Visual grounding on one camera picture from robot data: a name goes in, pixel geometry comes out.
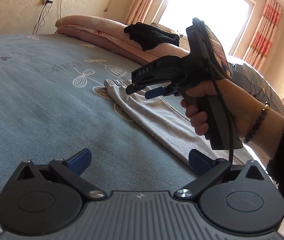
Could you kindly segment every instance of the red and beige curtain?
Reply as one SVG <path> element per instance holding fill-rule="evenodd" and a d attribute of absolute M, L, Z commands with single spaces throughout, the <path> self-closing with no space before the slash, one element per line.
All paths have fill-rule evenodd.
<path fill-rule="evenodd" d="M 261 71 L 278 28 L 282 7 L 275 0 L 267 0 L 250 46 L 243 60 Z"/>
<path fill-rule="evenodd" d="M 153 0 L 133 0 L 124 23 L 130 25 L 137 22 L 144 22 L 152 2 Z"/>

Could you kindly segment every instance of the window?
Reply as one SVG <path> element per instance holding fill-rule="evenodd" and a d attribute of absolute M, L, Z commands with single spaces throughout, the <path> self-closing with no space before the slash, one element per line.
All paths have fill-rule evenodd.
<path fill-rule="evenodd" d="M 165 0 L 154 23 L 186 36 L 185 29 L 197 17 L 212 30 L 228 55 L 234 52 L 252 8 L 250 0 Z"/>

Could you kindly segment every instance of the bracelet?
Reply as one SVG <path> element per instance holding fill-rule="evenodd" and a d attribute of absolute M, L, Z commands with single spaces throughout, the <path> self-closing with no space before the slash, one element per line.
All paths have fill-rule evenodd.
<path fill-rule="evenodd" d="M 257 131 L 258 127 L 260 126 L 260 124 L 264 120 L 264 118 L 265 118 L 265 116 L 267 114 L 267 110 L 269 108 L 270 108 L 270 104 L 269 104 L 269 102 L 266 102 L 264 108 L 262 109 L 262 112 L 261 112 L 258 120 L 255 122 L 255 125 L 252 127 L 252 129 L 250 130 L 248 135 L 244 138 L 244 143 L 248 143 L 249 141 L 252 140 L 252 138 L 255 135 L 255 132 Z"/>

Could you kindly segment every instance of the blue pillow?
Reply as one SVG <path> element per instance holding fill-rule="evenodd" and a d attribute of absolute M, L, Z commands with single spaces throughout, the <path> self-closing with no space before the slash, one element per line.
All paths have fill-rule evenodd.
<path fill-rule="evenodd" d="M 270 108 L 284 116 L 284 106 L 273 87 L 265 78 L 243 60 L 227 57 L 232 73 L 232 81 L 253 95 L 260 102 L 270 103 Z"/>

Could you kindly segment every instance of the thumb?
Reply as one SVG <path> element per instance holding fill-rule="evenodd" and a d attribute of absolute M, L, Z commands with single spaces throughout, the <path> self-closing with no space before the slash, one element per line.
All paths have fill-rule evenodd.
<path fill-rule="evenodd" d="M 187 95 L 195 98 L 201 98 L 205 95 L 214 96 L 217 94 L 217 92 L 215 91 L 215 86 L 213 85 L 211 80 L 200 82 L 195 87 L 189 88 L 186 93 Z"/>

